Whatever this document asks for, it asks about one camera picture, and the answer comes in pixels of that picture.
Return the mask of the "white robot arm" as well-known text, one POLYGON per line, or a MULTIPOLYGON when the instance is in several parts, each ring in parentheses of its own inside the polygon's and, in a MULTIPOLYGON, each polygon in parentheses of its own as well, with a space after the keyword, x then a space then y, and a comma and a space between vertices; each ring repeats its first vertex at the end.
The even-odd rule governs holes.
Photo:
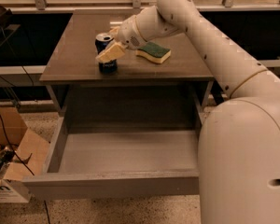
POLYGON ((157 0, 131 16, 97 61, 184 33, 227 95, 198 145, 202 224, 280 224, 280 78, 205 19, 192 0, 157 0))

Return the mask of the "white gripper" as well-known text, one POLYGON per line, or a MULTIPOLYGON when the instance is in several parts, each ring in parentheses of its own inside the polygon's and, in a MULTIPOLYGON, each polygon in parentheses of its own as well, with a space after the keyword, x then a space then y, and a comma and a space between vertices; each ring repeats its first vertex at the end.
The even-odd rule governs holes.
POLYGON ((132 15, 125 20, 120 27, 116 26, 109 31, 118 41, 112 40, 109 43, 96 41, 98 49, 96 61, 98 63, 109 63, 125 54, 126 48, 136 50, 143 47, 147 42, 140 35, 136 24, 136 16, 132 15))

